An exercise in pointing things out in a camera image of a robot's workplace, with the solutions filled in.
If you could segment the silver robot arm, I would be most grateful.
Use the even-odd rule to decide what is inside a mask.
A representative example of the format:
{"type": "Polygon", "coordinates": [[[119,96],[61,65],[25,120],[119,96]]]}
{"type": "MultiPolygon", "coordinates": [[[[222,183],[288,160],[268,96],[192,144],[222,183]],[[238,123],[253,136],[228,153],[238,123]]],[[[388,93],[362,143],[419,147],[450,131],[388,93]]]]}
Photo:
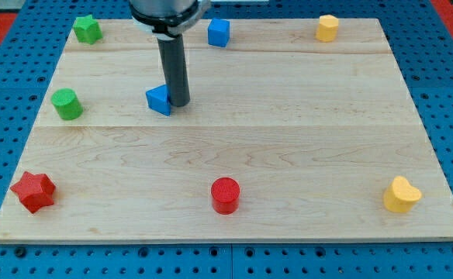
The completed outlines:
{"type": "Polygon", "coordinates": [[[159,40],[174,40],[211,7],[210,0],[129,0],[134,24],[159,40]]]}

